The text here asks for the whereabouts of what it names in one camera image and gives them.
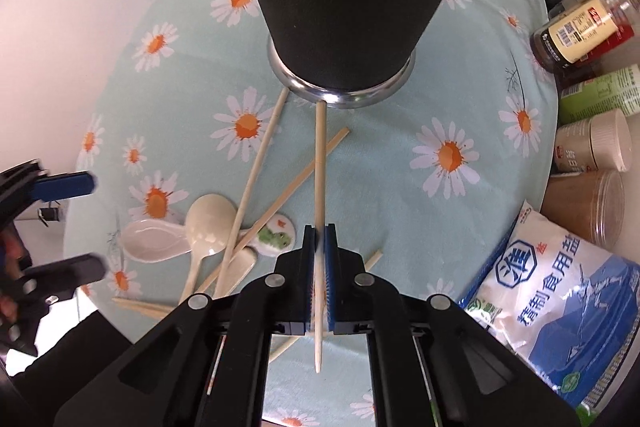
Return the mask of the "white ceramic soup spoon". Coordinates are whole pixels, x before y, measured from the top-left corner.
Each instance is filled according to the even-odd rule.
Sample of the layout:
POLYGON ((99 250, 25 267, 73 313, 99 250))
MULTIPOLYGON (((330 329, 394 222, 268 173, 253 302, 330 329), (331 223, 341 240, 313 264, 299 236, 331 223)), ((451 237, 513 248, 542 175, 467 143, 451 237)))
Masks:
POLYGON ((142 263, 163 262, 191 251, 183 225, 158 219, 129 223, 119 243, 130 258, 142 263))

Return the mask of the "green label bottle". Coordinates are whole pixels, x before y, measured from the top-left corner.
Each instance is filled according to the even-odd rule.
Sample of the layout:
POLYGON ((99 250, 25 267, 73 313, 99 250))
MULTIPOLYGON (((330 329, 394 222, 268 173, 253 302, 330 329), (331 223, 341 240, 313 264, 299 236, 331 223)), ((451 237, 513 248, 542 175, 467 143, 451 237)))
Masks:
POLYGON ((559 101, 559 122, 571 124, 620 109, 625 117, 639 113, 639 65, 592 78, 564 89, 559 101))

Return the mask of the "cream plastic spoon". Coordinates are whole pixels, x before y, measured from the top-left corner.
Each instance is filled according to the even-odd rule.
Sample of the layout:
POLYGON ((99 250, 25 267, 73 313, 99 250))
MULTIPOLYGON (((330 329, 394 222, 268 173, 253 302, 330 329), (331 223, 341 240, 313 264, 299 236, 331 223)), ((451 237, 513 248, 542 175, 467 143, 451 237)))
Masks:
POLYGON ((235 213, 232 202, 219 194, 203 195, 191 205, 184 222, 191 263, 179 303, 194 293, 202 261, 226 248, 235 213))

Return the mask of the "brown powder clear jar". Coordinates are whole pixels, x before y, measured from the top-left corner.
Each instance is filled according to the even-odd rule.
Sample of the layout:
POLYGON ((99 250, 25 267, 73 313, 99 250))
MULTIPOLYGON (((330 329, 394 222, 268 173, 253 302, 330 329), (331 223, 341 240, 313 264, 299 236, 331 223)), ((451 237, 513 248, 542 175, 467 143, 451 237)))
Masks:
POLYGON ((625 216, 622 175, 615 170, 554 174, 540 212, 570 233, 612 251, 625 216))

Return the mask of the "frog pattern ceramic spoon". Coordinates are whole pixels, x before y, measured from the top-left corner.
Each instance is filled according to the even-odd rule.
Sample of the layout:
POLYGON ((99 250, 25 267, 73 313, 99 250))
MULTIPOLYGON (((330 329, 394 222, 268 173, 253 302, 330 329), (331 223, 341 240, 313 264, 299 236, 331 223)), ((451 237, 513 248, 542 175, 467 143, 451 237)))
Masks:
POLYGON ((277 258, 292 251, 296 232, 293 222, 281 213, 276 213, 251 239, 247 245, 258 255, 277 258))

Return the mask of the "cream label sauce bottle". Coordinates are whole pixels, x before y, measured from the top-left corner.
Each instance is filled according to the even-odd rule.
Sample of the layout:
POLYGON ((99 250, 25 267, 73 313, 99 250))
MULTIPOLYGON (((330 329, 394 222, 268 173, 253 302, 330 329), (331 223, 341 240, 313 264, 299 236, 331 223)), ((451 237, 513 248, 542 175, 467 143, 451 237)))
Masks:
POLYGON ((636 34, 639 0, 585 0, 534 31, 529 44, 548 72, 589 63, 636 34))

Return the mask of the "beige lid spice jar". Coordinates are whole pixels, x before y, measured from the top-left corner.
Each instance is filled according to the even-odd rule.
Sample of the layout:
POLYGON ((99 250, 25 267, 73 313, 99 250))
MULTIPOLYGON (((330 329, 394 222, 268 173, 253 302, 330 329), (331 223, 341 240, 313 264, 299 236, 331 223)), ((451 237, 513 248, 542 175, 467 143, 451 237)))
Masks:
POLYGON ((616 108, 564 124, 556 130, 553 152, 559 172, 627 172, 632 166, 627 118, 616 108))

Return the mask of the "wooden chopstick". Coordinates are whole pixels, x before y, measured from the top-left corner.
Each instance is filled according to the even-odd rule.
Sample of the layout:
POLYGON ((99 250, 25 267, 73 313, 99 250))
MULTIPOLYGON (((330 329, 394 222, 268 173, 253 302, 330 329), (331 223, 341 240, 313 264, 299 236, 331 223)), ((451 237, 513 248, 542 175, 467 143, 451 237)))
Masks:
POLYGON ((282 110, 284 109, 286 99, 288 98, 288 92, 290 92, 288 88, 283 88, 281 90, 279 98, 277 99, 276 106, 274 106, 269 124, 266 128, 265 135, 262 138, 262 142, 260 142, 260 147, 258 148, 253 166, 252 168, 250 168, 250 174, 248 175, 247 181, 245 183, 244 191, 240 200, 240 205, 232 223, 226 250, 224 251, 224 257, 222 257, 221 264, 219 265, 220 270, 213 293, 213 296, 215 298, 224 297, 226 295, 226 277, 228 275, 229 265, 234 254, 234 248, 236 243, 238 243, 242 222, 248 204, 250 203, 250 198, 252 197, 254 186, 260 173, 260 169, 262 169, 262 164, 264 163, 264 160, 266 158, 269 144, 272 140, 274 132, 276 131, 277 124, 282 114, 282 110))
POLYGON ((326 226, 326 102, 316 104, 314 124, 314 229, 316 251, 314 252, 314 370, 321 372, 324 304, 326 276, 324 275, 324 227, 326 226))

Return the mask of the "bamboo chopstick bottom left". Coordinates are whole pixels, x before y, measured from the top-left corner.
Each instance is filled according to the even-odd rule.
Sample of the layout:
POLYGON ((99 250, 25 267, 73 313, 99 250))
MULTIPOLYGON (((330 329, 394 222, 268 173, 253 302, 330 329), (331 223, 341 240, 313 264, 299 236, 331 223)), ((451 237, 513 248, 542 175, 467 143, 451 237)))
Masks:
POLYGON ((155 320, 163 319, 174 309, 172 306, 159 305, 158 303, 146 303, 145 301, 120 297, 114 297, 112 301, 119 308, 138 312, 145 317, 151 317, 151 319, 155 320))

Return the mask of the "daisy print tablecloth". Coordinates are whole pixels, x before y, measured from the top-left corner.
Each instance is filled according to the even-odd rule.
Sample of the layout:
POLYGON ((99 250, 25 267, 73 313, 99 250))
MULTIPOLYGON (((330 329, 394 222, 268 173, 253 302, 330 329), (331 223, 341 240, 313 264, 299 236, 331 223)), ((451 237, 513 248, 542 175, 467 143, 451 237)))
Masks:
MULTIPOLYGON (((326 217, 343 248, 380 253, 375 273, 402 293, 459 298, 521 205, 540 205, 558 98, 528 37, 546 18, 544 0, 442 0, 404 87, 329 111, 347 135, 326 217)), ((175 303, 190 259, 136 261, 120 233, 181 221, 205 194, 241 197, 281 90, 267 43, 257 0, 155 0, 96 103, 77 165, 98 187, 70 204, 64 251, 105 258, 89 294, 131 340, 152 322, 116 299, 175 303)))

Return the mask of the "blue white salt bag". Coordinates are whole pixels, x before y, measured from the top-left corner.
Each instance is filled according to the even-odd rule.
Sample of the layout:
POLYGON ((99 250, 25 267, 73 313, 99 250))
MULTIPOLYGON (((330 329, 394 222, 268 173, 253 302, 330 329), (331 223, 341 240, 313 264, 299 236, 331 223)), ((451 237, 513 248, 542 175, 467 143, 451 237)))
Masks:
POLYGON ((596 416, 639 354, 639 265, 523 204, 460 305, 561 398, 596 416))

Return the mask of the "flat bamboo chopstick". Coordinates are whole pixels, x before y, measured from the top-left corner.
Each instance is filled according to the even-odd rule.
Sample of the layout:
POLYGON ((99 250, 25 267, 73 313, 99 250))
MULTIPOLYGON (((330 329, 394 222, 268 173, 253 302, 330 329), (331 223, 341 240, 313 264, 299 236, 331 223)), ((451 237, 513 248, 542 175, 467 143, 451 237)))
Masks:
MULTIPOLYGON (((326 155, 329 155, 333 152, 334 148, 337 147, 348 135, 350 129, 344 127, 338 130, 329 142, 326 143, 326 155)), ((252 241, 258 234, 258 232, 267 224, 267 222, 281 209, 281 207, 288 201, 288 199, 302 186, 302 184, 311 176, 311 173, 314 172, 314 167, 316 167, 316 161, 311 159, 309 164, 293 179, 293 181, 285 187, 284 191, 280 194, 280 196, 271 204, 271 206, 266 210, 266 212, 262 215, 262 217, 258 218, 254 225, 248 229, 248 231, 236 242, 233 254, 237 254, 239 251, 242 251, 250 241, 252 241)))

